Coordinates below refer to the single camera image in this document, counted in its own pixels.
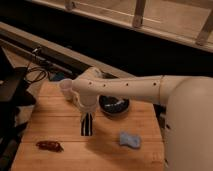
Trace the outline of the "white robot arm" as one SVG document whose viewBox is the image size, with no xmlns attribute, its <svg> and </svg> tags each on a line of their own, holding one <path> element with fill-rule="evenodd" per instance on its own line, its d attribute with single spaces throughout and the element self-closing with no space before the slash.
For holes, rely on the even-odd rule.
<svg viewBox="0 0 213 171">
<path fill-rule="evenodd" d="M 72 89 L 83 111 L 92 110 L 99 95 L 164 106 L 164 171 L 213 171 L 213 77 L 105 79 L 91 67 L 72 81 Z"/>
</svg>

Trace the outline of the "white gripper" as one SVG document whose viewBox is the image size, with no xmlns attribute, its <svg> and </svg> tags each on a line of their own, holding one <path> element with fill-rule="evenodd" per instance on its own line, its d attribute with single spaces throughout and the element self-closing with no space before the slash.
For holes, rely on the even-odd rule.
<svg viewBox="0 0 213 171">
<path fill-rule="evenodd" d="M 85 119 L 87 114 L 94 116 L 98 106 L 98 98 L 86 95 L 78 95 L 77 98 L 77 107 L 81 112 L 81 118 Z"/>
</svg>

